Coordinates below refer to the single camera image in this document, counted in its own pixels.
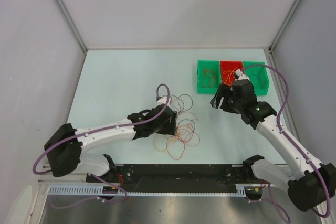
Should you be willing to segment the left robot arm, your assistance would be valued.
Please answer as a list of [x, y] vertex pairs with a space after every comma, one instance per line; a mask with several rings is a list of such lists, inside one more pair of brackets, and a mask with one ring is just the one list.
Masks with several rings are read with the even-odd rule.
[[177, 112], [164, 104], [132, 113], [125, 119], [101, 128], [75, 129], [62, 125], [44, 145], [50, 171], [55, 177], [70, 173], [90, 173], [110, 182], [116, 169], [110, 155], [91, 154], [99, 146], [119, 141], [133, 141], [152, 134], [174, 135]]

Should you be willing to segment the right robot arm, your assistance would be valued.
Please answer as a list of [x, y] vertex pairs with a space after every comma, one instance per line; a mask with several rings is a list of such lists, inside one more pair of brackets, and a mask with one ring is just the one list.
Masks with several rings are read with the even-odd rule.
[[241, 119], [262, 135], [284, 159], [289, 170], [277, 167], [255, 155], [243, 162], [243, 179], [254, 183], [264, 179], [287, 192], [297, 209], [307, 212], [335, 196], [335, 166], [323, 164], [308, 152], [277, 120], [278, 114], [266, 101], [258, 101], [252, 83], [234, 81], [220, 84], [210, 101], [213, 108], [239, 114]]

